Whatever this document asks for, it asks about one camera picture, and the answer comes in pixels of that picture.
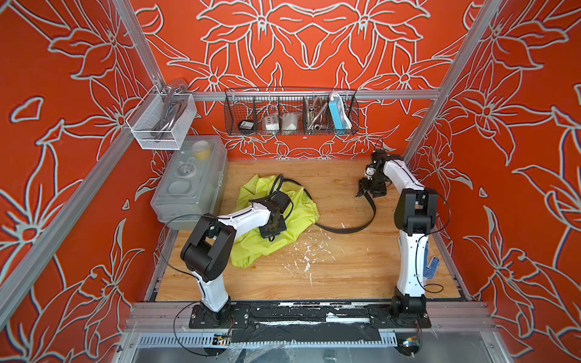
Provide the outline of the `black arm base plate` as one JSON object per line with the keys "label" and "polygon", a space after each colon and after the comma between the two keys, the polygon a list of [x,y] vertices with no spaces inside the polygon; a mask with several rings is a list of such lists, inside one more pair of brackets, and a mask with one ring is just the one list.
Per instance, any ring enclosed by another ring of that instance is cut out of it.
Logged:
{"label": "black arm base plate", "polygon": [[373,328],[431,328],[425,308],[393,308],[391,302],[355,300],[240,300],[213,312],[202,304],[189,311],[191,329],[244,329],[254,325],[360,324]]}

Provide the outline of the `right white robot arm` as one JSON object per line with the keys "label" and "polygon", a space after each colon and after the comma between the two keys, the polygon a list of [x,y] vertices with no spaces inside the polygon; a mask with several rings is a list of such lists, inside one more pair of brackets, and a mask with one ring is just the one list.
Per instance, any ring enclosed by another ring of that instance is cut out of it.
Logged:
{"label": "right white robot arm", "polygon": [[428,282],[434,278],[440,264],[429,257],[428,236],[435,226],[438,193],[426,188],[414,177],[401,156],[376,150],[366,166],[365,177],[359,181],[358,196],[378,198],[387,194],[392,185],[399,192],[393,220],[399,229],[401,263],[399,279],[391,301],[390,314],[424,315]]}

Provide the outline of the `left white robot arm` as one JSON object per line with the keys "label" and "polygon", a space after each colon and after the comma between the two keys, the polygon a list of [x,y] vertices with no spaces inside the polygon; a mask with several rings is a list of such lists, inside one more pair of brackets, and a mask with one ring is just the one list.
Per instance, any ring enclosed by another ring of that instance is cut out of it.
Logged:
{"label": "left white robot arm", "polygon": [[226,216],[207,213],[198,220],[182,251],[181,260],[196,278],[203,307],[219,313],[230,301],[223,272],[236,238],[258,229],[260,236],[273,241],[287,229],[284,212],[293,202],[281,191],[254,199],[251,205]]}

